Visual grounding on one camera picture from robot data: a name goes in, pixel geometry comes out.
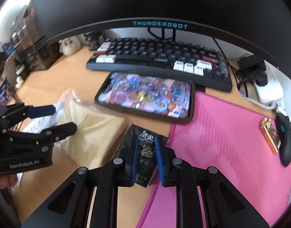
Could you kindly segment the person's left hand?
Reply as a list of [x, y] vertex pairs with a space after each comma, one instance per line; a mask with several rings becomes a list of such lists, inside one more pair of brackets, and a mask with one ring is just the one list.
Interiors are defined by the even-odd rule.
[[4, 189], [9, 184], [10, 187], [14, 187], [18, 182], [18, 177], [16, 174], [11, 174], [9, 176], [0, 176], [0, 189]]

